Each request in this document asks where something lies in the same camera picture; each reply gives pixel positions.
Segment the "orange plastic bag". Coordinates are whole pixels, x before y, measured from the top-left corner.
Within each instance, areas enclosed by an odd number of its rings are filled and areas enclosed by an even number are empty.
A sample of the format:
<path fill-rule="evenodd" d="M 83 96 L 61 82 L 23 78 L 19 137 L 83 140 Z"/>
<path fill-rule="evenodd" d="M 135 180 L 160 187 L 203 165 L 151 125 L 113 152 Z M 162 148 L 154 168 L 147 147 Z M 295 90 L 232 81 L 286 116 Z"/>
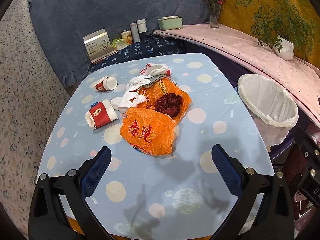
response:
<path fill-rule="evenodd" d="M 146 101 L 140 103 L 138 105 L 138 108 L 147 108 L 155 111 L 153 105 L 156 102 L 156 100 L 159 99 L 161 96 L 169 93 L 175 93 L 176 95 L 180 95 L 183 98 L 179 115 L 172 118 L 176 122 L 180 122 L 180 120 L 186 114 L 189 105 L 191 104 L 191 98 L 186 92 L 178 88 L 168 77 L 159 79 L 158 81 L 153 83 L 151 87 L 142 88 L 139 91 L 140 95 L 144 95 L 146 97 Z"/>
<path fill-rule="evenodd" d="M 147 108 L 129 108 L 124 114 L 120 135 L 144 154 L 167 155 L 172 153 L 176 124 L 166 114 Z"/>

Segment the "round red white paper cup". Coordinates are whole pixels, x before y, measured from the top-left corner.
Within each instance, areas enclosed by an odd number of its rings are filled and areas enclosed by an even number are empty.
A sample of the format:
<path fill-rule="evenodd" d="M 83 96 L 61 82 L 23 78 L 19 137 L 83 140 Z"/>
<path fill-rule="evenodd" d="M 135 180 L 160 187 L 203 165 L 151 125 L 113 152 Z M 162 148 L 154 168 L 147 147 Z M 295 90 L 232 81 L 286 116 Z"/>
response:
<path fill-rule="evenodd" d="M 98 92 L 106 92 L 109 90 L 114 90 L 117 85 L 118 81 L 115 77 L 105 76 L 93 85 L 93 89 Z"/>

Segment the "dark red scrunchie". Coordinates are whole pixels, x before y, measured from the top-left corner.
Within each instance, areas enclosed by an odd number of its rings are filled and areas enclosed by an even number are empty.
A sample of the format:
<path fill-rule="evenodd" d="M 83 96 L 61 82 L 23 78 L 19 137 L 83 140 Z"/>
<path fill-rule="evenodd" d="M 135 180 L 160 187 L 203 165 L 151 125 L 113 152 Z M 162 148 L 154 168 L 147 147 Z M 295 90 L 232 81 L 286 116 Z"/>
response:
<path fill-rule="evenodd" d="M 174 118 L 179 115 L 182 102 L 183 98 L 180 95 L 169 93 L 157 99 L 153 106 L 155 111 Z"/>

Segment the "white lined trash bin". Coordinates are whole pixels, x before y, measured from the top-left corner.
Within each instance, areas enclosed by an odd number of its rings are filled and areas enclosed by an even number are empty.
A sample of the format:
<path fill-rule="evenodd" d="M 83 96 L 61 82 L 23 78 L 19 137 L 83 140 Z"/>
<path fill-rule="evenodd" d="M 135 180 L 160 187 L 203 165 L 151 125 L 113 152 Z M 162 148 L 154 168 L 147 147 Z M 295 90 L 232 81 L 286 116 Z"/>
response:
<path fill-rule="evenodd" d="M 281 144 L 299 118 L 298 107 L 288 91 L 258 74 L 242 75 L 237 89 L 265 146 Z"/>

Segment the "pink bed sheet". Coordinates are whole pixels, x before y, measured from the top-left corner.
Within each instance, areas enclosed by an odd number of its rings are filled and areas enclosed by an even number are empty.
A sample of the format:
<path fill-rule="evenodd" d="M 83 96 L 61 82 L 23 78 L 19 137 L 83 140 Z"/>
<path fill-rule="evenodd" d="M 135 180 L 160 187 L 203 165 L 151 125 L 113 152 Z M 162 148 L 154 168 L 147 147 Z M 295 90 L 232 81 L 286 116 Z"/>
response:
<path fill-rule="evenodd" d="M 319 126 L 319 69 L 293 57 L 280 58 L 257 39 L 225 25 L 212 28 L 208 23 L 184 25 L 180 29 L 156 30 L 155 35 L 172 37 L 202 46 L 260 74 L 284 87 L 297 106 Z"/>

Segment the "potted green plant white pot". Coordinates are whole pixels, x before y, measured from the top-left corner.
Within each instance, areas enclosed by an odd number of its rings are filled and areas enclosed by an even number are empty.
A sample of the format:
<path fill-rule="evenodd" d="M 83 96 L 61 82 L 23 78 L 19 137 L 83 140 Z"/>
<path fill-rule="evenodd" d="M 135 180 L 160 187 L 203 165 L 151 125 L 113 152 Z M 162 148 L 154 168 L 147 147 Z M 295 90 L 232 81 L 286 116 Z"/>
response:
<path fill-rule="evenodd" d="M 236 9 L 257 5 L 253 12 L 250 32 L 259 45 L 281 52 L 281 42 L 291 42 L 300 51 L 303 59 L 312 54 L 316 42 L 317 24 L 307 18 L 302 9 L 311 8 L 308 0 L 236 0 Z"/>

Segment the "yellow hanging cloth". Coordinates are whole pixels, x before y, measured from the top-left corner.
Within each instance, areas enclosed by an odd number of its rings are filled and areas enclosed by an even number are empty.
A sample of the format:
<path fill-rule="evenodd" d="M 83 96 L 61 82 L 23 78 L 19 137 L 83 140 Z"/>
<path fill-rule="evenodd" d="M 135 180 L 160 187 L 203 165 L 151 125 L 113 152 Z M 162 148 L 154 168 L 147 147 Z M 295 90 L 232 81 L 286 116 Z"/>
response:
<path fill-rule="evenodd" d="M 295 55 L 319 67 L 319 15 L 309 0 L 225 0 L 219 21 L 277 53 L 288 41 Z"/>

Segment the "white open gift box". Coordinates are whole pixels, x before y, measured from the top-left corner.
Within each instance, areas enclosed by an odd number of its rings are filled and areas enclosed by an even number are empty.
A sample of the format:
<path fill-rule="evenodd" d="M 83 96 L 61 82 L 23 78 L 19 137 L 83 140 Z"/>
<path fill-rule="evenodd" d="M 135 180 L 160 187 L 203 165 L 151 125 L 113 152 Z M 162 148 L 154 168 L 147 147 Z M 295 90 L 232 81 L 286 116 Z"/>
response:
<path fill-rule="evenodd" d="M 117 52 L 111 46 L 105 29 L 95 31 L 83 37 L 83 41 L 91 63 L 96 63 Z"/>

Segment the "green white small packet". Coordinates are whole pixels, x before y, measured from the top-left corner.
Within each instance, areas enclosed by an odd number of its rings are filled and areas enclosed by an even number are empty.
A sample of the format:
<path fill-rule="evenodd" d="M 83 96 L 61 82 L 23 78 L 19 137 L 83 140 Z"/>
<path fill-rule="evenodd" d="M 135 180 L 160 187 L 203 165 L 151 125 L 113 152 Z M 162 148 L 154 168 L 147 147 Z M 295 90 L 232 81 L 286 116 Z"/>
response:
<path fill-rule="evenodd" d="M 116 50 L 116 51 L 120 51 L 124 48 L 127 47 L 126 41 L 122 38 L 114 38 L 111 46 Z"/>

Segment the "orange patterned small box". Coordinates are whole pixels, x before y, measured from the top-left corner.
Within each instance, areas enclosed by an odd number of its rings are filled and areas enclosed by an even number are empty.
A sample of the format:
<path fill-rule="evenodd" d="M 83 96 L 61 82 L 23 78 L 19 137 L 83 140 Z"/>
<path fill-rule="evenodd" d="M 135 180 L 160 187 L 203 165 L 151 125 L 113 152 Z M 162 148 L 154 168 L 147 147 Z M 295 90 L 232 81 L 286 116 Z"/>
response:
<path fill-rule="evenodd" d="M 121 32 L 121 37 L 126 42 L 126 44 L 128 46 L 133 44 L 133 42 L 132 42 L 132 34 L 131 34 L 130 30 L 125 30 L 125 31 Z"/>

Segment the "navy floral cloth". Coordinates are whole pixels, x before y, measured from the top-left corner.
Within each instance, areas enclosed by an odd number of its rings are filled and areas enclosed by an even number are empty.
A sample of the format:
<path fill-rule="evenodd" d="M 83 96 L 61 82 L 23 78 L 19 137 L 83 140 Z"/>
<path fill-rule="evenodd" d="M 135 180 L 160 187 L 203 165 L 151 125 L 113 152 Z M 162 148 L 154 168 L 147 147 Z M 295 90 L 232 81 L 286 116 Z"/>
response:
<path fill-rule="evenodd" d="M 90 72 L 93 73 L 112 64 L 146 59 L 149 57 L 184 53 L 186 53 L 186 48 L 183 42 L 177 41 L 174 38 L 151 35 L 146 40 L 133 43 L 131 46 L 103 58 L 100 62 L 91 64 Z"/>

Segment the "glass vase pink flowers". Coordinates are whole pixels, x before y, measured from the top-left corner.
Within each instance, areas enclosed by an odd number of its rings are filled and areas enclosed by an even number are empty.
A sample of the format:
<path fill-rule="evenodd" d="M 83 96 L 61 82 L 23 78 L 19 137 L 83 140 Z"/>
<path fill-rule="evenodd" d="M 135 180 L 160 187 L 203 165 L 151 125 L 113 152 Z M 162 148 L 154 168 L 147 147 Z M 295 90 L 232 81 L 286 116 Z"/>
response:
<path fill-rule="evenodd" d="M 219 17 L 221 6 L 225 0 L 204 0 L 208 3 L 209 12 L 210 12 L 210 27 L 219 28 Z"/>

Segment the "tall white tube bottle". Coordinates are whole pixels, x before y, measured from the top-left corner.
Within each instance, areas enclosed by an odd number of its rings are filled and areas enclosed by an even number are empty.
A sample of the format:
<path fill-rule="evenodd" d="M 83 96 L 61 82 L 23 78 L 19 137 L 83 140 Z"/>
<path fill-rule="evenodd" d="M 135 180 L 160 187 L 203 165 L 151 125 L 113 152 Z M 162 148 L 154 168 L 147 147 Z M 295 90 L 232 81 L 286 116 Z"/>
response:
<path fill-rule="evenodd" d="M 136 23 L 130 23 L 132 39 L 134 43 L 140 42 L 139 31 Z"/>

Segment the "blue grey hanging blanket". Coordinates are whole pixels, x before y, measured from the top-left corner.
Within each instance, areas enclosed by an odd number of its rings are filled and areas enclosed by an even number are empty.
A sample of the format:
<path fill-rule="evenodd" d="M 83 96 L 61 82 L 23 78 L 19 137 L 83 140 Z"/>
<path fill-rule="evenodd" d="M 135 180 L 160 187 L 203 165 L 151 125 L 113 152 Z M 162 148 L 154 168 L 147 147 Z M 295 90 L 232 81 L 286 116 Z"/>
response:
<path fill-rule="evenodd" d="M 137 20 L 148 31 L 164 16 L 180 16 L 184 24 L 209 18 L 203 0 L 28 0 L 40 45 L 64 87 L 81 81 L 89 70 L 84 37 L 105 29 L 115 38 Z"/>

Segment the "mint green tissue box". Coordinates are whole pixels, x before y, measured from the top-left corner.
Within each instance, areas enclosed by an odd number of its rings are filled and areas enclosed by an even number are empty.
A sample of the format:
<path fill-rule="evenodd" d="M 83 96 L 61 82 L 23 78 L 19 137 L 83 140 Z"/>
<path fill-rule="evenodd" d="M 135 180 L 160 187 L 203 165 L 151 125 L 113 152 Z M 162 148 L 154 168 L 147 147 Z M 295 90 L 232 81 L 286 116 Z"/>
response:
<path fill-rule="evenodd" d="M 181 29 L 182 18 L 180 16 L 167 16 L 158 19 L 158 25 L 161 30 Z"/>

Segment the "white cylindrical jar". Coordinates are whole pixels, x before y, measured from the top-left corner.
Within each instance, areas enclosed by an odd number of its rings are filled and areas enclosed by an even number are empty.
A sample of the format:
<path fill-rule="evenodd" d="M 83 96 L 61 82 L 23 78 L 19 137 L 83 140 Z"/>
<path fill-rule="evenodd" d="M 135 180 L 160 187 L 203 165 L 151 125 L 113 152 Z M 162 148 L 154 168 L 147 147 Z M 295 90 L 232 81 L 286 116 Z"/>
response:
<path fill-rule="evenodd" d="M 142 34 L 148 31 L 147 25 L 146 25 L 146 19 L 136 20 L 136 24 L 137 24 L 139 33 Z"/>

